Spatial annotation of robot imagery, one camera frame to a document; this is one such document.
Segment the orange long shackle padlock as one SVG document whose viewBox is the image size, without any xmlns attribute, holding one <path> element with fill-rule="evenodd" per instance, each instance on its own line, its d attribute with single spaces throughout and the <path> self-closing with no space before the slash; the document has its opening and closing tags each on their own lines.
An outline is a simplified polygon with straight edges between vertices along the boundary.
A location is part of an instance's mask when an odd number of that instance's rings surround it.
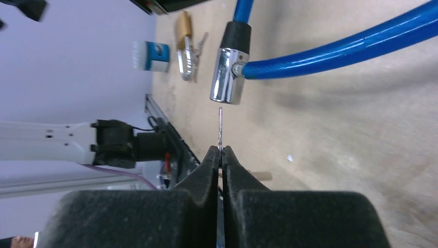
<svg viewBox="0 0 438 248">
<path fill-rule="evenodd" d="M 182 79 L 189 81 L 194 72 L 194 55 L 192 49 L 192 21 L 187 11 L 182 11 L 177 17 L 174 31 L 179 71 Z"/>
</svg>

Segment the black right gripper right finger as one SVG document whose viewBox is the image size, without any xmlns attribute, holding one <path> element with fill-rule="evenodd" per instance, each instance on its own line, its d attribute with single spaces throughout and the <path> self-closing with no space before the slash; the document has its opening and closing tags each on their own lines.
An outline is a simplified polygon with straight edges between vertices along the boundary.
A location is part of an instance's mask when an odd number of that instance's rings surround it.
<svg viewBox="0 0 438 248">
<path fill-rule="evenodd" d="M 226 247 L 389 247 L 364 195 L 347 191 L 272 191 L 222 153 Z"/>
</svg>

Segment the round blue patterned tin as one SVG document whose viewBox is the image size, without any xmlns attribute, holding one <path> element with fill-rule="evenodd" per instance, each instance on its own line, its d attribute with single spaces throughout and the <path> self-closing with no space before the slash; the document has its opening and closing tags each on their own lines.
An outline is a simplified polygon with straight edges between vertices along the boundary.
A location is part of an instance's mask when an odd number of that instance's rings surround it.
<svg viewBox="0 0 438 248">
<path fill-rule="evenodd" d="M 134 69 L 167 72 L 170 65 L 169 45 L 150 41 L 134 41 L 132 48 Z"/>
</svg>

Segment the blue cable lock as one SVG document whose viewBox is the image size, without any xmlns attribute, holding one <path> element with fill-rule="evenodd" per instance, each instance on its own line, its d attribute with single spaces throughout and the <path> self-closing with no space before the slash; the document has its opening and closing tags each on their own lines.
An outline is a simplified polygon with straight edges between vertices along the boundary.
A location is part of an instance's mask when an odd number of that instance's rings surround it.
<svg viewBox="0 0 438 248">
<path fill-rule="evenodd" d="M 291 78 L 373 59 L 437 36 L 437 1 L 429 1 L 384 23 L 311 50 L 249 61 L 253 1 L 237 1 L 218 49 L 210 100 L 238 105 L 245 80 Z"/>
</svg>

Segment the small keys of cable lock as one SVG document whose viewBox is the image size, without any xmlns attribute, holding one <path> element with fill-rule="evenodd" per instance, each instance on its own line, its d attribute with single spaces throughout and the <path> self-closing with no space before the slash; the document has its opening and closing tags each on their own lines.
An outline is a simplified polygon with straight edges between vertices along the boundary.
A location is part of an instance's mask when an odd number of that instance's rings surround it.
<svg viewBox="0 0 438 248">
<path fill-rule="evenodd" d="M 223 108 L 218 109 L 218 149 L 223 151 Z"/>
</svg>

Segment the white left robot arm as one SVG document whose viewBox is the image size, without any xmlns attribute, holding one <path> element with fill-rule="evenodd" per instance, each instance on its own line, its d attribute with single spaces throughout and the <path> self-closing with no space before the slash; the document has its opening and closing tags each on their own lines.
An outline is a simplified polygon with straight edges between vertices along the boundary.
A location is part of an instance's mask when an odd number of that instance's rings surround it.
<svg viewBox="0 0 438 248">
<path fill-rule="evenodd" d="M 163 131 L 147 132 L 119 120 L 1 122 L 2 161 L 68 161 L 131 169 L 137 162 L 164 160 L 167 154 Z"/>
</svg>

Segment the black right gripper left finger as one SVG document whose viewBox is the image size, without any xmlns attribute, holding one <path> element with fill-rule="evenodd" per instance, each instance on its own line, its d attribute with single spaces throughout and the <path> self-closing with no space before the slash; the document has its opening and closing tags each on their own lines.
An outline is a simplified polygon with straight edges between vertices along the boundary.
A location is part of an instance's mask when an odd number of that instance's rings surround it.
<svg viewBox="0 0 438 248">
<path fill-rule="evenodd" d="M 171 190 L 65 195 L 38 247 L 216 247 L 219 150 Z"/>
</svg>

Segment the small keys of orange padlock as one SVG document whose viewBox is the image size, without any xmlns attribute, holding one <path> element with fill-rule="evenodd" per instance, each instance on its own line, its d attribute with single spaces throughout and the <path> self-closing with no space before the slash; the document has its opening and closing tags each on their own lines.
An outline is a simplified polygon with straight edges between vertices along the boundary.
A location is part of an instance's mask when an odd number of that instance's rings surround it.
<svg viewBox="0 0 438 248">
<path fill-rule="evenodd" d="M 202 39 L 198 42 L 196 49 L 194 50 L 194 75 L 193 75 L 193 82 L 197 83 L 197 74 L 199 71 L 199 61 L 200 56 L 202 54 L 202 50 L 204 47 L 204 43 L 206 39 L 208 38 L 209 33 L 205 32 Z"/>
</svg>

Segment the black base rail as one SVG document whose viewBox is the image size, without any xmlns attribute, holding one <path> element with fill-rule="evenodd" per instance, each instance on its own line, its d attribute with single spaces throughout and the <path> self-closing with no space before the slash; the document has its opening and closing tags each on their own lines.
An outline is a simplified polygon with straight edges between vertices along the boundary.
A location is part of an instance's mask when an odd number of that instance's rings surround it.
<svg viewBox="0 0 438 248">
<path fill-rule="evenodd" d="M 162 156 L 158 179 L 160 189 L 171 189 L 187 177 L 200 161 L 160 109 L 152 94 L 145 95 L 145 114 L 150 129 L 165 137 L 166 152 Z"/>
</svg>

